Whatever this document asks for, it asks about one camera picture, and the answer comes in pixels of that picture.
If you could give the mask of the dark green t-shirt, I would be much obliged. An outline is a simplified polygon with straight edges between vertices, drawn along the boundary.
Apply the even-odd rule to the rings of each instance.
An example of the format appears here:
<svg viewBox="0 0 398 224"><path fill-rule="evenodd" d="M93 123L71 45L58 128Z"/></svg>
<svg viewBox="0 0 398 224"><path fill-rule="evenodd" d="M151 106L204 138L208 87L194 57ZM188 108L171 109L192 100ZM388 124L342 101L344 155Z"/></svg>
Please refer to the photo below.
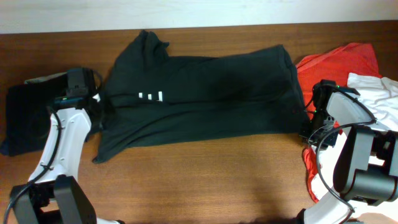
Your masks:
<svg viewBox="0 0 398 224"><path fill-rule="evenodd" d="M130 147L296 133L308 121L282 45L226 57L171 56L167 46L144 30L116 59L95 163Z"/></svg>

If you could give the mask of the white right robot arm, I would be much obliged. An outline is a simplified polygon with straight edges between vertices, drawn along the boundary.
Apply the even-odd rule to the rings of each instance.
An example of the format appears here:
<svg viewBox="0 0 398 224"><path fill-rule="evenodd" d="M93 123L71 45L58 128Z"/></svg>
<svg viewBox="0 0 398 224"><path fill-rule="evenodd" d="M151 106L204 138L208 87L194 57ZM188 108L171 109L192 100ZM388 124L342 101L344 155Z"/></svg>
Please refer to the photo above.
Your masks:
<svg viewBox="0 0 398 224"><path fill-rule="evenodd" d="M349 223L353 216L379 213L397 219L397 133L378 123L354 88L321 80L312 88L312 119L300 136L315 155L346 140L333 170L333 185L315 205L303 209L297 223Z"/></svg>

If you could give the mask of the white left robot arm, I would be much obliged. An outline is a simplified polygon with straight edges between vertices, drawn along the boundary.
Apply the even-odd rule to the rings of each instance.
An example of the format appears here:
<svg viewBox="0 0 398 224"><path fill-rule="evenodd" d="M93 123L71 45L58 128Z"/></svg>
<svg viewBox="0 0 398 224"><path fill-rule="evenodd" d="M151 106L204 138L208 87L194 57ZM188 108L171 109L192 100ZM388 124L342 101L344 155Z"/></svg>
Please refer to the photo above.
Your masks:
<svg viewBox="0 0 398 224"><path fill-rule="evenodd" d="M18 223L113 223L97 217L78 184L81 153L92 127L90 116L100 104L103 78L89 68L73 68L65 75L64 94L48 107L49 135L40 161L26 184L12 188L3 223L10 214Z"/></svg>

